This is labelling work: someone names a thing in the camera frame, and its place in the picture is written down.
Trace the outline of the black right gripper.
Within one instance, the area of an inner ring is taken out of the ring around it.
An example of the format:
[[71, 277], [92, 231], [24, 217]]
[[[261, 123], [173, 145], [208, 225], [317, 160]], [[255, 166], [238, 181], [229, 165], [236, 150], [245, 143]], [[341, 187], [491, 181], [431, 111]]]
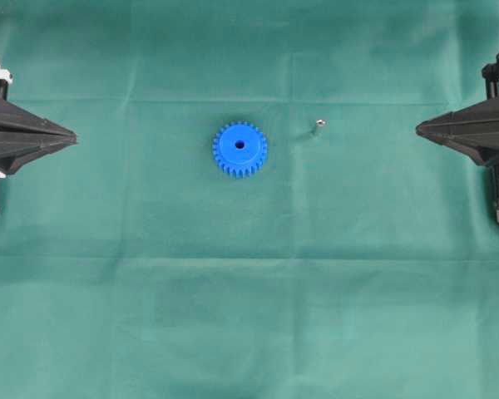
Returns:
[[[416, 132], [469, 157], [479, 166], [488, 166], [499, 224], [499, 53], [494, 63], [483, 67], [482, 77], [486, 101], [424, 121], [416, 127]], [[485, 132], [490, 128], [495, 128], [495, 132]]]

